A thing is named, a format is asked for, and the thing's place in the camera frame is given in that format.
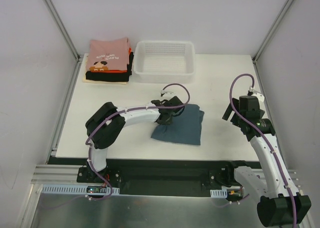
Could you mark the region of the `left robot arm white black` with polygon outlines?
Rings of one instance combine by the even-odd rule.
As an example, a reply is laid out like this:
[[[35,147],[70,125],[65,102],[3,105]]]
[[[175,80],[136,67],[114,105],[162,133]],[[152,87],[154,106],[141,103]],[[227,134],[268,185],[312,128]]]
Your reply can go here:
[[[89,178],[96,183],[105,179],[108,148],[123,128],[145,122],[169,125],[173,116],[184,107],[185,104],[177,96],[169,100],[153,100],[140,107],[120,108],[112,102],[105,103],[85,124],[88,135],[85,144],[89,146]]]

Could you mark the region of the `blue-grey t shirt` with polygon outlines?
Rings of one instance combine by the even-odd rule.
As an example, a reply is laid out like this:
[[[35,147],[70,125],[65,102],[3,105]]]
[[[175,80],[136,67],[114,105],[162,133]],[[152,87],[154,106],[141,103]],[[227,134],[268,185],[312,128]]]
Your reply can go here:
[[[173,117],[170,125],[158,125],[151,138],[167,143],[200,146],[204,114],[198,105],[188,104],[181,115]]]

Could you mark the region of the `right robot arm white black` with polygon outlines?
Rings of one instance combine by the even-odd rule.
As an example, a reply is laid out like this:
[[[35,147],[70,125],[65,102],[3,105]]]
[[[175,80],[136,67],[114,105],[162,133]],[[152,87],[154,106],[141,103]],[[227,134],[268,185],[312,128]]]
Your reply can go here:
[[[265,227],[299,225],[312,206],[310,198],[302,195],[290,177],[278,149],[275,129],[255,96],[231,98],[223,119],[239,127],[253,147],[265,180],[262,181],[246,165],[225,172],[230,185],[240,183],[256,202],[257,214]]]

